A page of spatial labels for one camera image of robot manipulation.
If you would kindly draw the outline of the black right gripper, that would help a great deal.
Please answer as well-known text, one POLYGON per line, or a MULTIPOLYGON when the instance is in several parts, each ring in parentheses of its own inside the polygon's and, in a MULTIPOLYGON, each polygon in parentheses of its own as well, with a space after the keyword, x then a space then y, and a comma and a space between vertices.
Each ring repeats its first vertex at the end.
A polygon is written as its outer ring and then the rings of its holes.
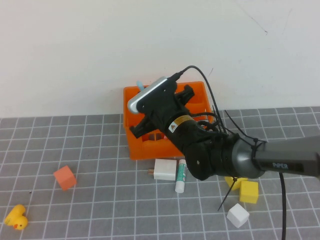
POLYGON ((189 85, 181 92, 176 90, 176 84, 148 86, 128 101, 130 112, 144 115, 130 127, 136 138, 154 130, 160 130, 169 139, 196 138, 196 122, 186 108, 195 93, 189 85))

